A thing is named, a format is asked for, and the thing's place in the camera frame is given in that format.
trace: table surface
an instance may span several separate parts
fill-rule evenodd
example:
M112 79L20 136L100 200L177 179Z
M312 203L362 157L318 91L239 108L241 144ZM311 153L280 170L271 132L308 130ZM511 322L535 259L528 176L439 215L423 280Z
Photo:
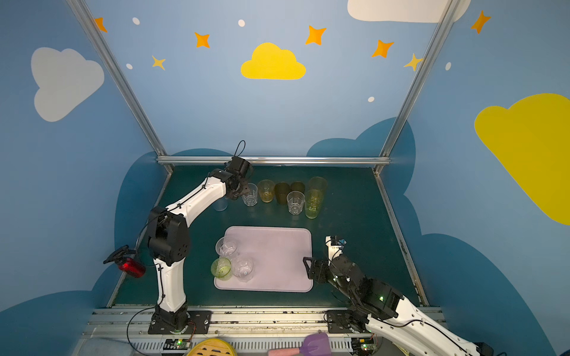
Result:
M166 206L197 187L218 166L177 166L159 202ZM240 199L230 200L225 211L207 208L189 228L191 248L184 263L184 290L188 305L283 305L343 306L347 299L329 284L314 284L307 293L220 290L214 286L211 263L218 257L215 243L230 226L271 226L306 228L312 235L313 257L326 258L325 237L337 235L347 241L346 254L369 277L391 284L417 304L418 298L402 257L388 213L370 168L354 167L265 167L256 166L250 182L271 179L275 183L302 181L314 176L328 181L321 212L308 219L304 212L291 215L287 206L275 199L258 200L247 207ZM141 243L140 256L152 264ZM115 304L153 305L157 302L156 269L147 268L139 278L127 276L119 288Z

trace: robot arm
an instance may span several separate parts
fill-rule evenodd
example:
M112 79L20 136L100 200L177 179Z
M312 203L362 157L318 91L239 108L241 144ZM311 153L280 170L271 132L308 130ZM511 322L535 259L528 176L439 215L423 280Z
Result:
M180 334L188 327L184 293L184 260L190 251L188 227L217 199L237 199L249 192L246 174L250 163L233 157L225 170L215 169L183 198L149 214L146 237L157 269L158 300L149 334Z
M392 286L368 278L342 254L344 240L327 236L328 260L303 259L309 279L331 283L352 306L344 313L328 313L329 324L385 337L415 356L492 356L485 343L472 343L453 334L414 306ZM360 355L369 354L365 349Z

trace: clear plastic cup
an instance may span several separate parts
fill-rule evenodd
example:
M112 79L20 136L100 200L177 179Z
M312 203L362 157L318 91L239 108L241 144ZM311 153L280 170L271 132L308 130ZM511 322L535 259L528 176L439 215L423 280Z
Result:
M253 278L253 260L249 256L239 256L231 262L231 272L240 281L247 282Z
M216 211L224 211L227 208L227 198L221 197L212 203L212 208Z
M221 279L222 281L227 281L231 278L231 262L225 257L220 257L210 267L210 272L216 278Z
M216 242L215 251L218 256L232 260L238 254L238 243L233 238L224 236Z
M287 207L293 215L299 215L303 211L305 204L305 195L300 191L292 191L287 194Z
M264 179L257 183L257 189L262 202L269 203L273 200L273 197L275 196L275 183L273 181Z
M247 186L250 188L250 191L242 195L243 203L247 206L254 206L257 204L257 185L248 183Z

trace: aluminum rail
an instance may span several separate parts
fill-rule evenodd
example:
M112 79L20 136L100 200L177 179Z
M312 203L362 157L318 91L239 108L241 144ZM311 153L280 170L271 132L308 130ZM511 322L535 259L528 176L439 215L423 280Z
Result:
M242 156L254 165L387 165L388 157L285 157L285 156ZM231 161L231 156L158 156L160 164L171 165L218 165Z

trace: green plastic cup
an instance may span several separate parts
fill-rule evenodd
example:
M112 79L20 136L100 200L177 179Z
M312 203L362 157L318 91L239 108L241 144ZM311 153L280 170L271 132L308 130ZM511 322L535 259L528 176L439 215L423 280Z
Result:
M231 262L225 257L220 257L210 267L210 272L216 278L227 281L231 278Z

